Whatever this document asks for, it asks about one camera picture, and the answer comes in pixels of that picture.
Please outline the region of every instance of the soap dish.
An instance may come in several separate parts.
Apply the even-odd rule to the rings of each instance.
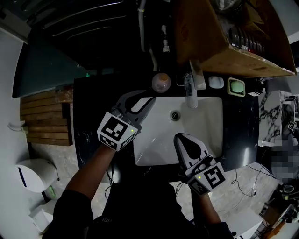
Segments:
[[[238,81],[238,82],[241,82],[242,85],[243,85],[243,88],[244,90],[242,92],[233,92],[232,90],[232,87],[231,87],[231,84],[234,82],[234,81]],[[234,95],[234,96],[238,96],[238,97],[244,97],[245,96],[245,83],[241,80],[238,80],[238,79],[235,79],[235,78],[228,78],[228,87],[227,87],[227,92],[229,95]]]

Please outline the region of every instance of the shirt sleeve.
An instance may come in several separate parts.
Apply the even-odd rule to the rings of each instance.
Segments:
[[[206,227],[208,237],[211,239],[234,239],[228,225],[225,222],[213,224]]]
[[[66,190],[56,202],[53,221],[43,239],[83,239],[92,222],[90,199],[82,193]]]

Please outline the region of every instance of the person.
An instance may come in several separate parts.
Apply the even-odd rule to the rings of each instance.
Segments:
[[[174,188],[169,183],[151,180],[113,184],[102,216],[94,220],[91,200],[114,154],[114,149],[102,144],[75,174],[56,203],[53,221],[43,239],[117,235],[233,238],[227,224],[220,221],[208,194],[200,197],[191,190],[192,223],[181,212]]]

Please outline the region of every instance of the green soap bar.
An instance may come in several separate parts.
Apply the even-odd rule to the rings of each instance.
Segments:
[[[235,93],[241,93],[241,92],[244,91],[244,86],[240,81],[233,81],[230,84],[230,86],[232,88],[232,91],[235,92]]]

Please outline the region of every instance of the sink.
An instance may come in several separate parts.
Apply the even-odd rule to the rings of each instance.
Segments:
[[[132,108],[137,112],[149,98]],[[223,142],[222,100],[198,97],[198,107],[190,109],[185,97],[157,97],[155,105],[134,139],[135,164],[154,166],[178,163],[173,138],[176,133],[191,134],[203,141],[210,154],[219,157]]]

